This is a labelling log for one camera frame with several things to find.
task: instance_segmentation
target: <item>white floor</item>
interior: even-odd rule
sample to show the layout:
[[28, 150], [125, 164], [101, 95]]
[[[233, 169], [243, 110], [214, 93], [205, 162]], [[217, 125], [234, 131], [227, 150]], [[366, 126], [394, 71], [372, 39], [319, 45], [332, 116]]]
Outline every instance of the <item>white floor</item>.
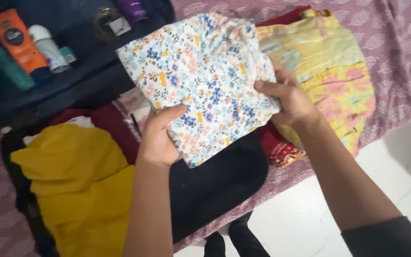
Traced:
[[[360, 151], [358, 164], [411, 221], [411, 123]], [[309, 178], [257, 207], [249, 228], [273, 257], [351, 256], [317, 178]], [[238, 257], [225, 236], [226, 256]], [[202, 257], [205, 241], [175, 257]]]

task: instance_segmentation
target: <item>yellow printed fabric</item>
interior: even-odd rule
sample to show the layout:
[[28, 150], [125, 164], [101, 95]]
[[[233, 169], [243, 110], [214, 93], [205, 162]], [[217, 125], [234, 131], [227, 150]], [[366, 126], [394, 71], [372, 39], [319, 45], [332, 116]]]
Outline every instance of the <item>yellow printed fabric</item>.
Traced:
[[294, 71], [301, 83], [329, 68], [364, 61], [353, 34], [334, 16], [317, 13], [309, 9], [292, 24], [256, 28], [260, 50]]
[[[375, 110], [374, 89], [365, 63], [330, 68], [301, 86], [347, 150], [356, 156], [364, 122]], [[272, 122], [283, 137], [304, 149], [291, 127]]]
[[11, 154], [32, 180], [61, 257], [120, 257], [134, 166], [99, 128], [60, 124]]

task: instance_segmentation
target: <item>orange tube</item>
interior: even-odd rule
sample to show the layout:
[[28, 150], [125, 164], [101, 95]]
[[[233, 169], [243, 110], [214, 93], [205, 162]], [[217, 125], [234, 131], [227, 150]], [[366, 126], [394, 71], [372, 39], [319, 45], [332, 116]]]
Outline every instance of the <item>orange tube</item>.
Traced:
[[47, 61], [37, 51], [15, 9], [0, 13], [0, 41], [27, 73], [30, 74], [37, 68], [48, 67]]

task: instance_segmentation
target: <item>bottle cap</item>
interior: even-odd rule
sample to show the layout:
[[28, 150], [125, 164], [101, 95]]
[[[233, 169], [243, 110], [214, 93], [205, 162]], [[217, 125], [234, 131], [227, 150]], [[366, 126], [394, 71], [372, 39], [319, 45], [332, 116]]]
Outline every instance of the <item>bottle cap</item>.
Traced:
[[31, 39], [36, 44], [39, 40], [52, 38], [49, 30], [42, 25], [33, 25], [28, 29]]

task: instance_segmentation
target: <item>red fabric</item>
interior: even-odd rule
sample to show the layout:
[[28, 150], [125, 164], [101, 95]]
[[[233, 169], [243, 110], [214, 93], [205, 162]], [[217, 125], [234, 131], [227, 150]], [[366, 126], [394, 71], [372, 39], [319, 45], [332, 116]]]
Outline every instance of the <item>red fabric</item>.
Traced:
[[114, 141], [122, 149], [123, 155], [129, 165], [136, 163], [137, 151], [139, 151], [139, 143], [132, 135], [128, 124], [122, 113], [112, 104], [105, 105], [95, 111], [86, 109], [65, 109], [58, 115], [49, 125], [55, 126], [66, 121], [78, 117], [87, 116], [91, 118], [94, 126], [103, 129], [111, 134]]
[[286, 167], [305, 155], [304, 151], [298, 150], [293, 143], [283, 138], [271, 122], [260, 127], [258, 133], [261, 145], [272, 165]]
[[291, 12], [282, 15], [280, 17], [270, 19], [263, 21], [261, 23], [256, 24], [257, 27], [262, 27], [262, 26], [270, 26], [270, 25], [276, 25], [276, 24], [284, 24], [288, 25], [293, 22], [299, 21], [300, 20], [300, 13], [303, 11], [311, 9], [311, 6], [298, 6], [296, 9], [292, 10]]

